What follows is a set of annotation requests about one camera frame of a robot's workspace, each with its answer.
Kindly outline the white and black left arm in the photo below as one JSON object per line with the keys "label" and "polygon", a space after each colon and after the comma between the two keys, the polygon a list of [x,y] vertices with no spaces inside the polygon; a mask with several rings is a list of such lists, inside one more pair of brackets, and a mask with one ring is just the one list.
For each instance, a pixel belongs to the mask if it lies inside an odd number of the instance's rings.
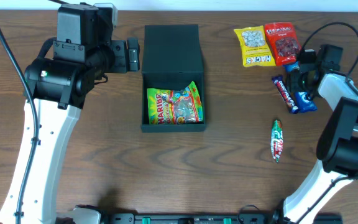
{"label": "white and black left arm", "polygon": [[67,145],[86,95],[107,82],[109,73],[136,72],[136,38],[114,40],[117,9],[60,2],[57,35],[37,57],[18,70],[26,97],[21,148],[0,223],[108,223],[109,216],[90,205],[58,213],[57,191]]}

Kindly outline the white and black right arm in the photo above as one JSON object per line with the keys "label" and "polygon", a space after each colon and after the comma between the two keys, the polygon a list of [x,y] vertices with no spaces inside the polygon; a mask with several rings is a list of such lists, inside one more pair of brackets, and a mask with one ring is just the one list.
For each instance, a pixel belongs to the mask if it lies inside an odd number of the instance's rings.
{"label": "white and black right arm", "polygon": [[324,44],[318,52],[302,49],[300,69],[287,81],[325,99],[333,113],[316,146],[317,161],[298,189],[283,199],[269,223],[342,223],[342,216],[321,213],[343,187],[358,179],[358,89],[339,71],[342,48]]}

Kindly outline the Haribo worms gummy bag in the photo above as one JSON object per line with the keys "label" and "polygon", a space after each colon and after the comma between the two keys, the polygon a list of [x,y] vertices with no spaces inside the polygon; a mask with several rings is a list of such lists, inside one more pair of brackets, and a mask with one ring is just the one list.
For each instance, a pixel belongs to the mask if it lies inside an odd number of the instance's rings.
{"label": "Haribo worms gummy bag", "polygon": [[196,83],[182,90],[147,89],[149,124],[193,124],[203,122],[203,106]]}

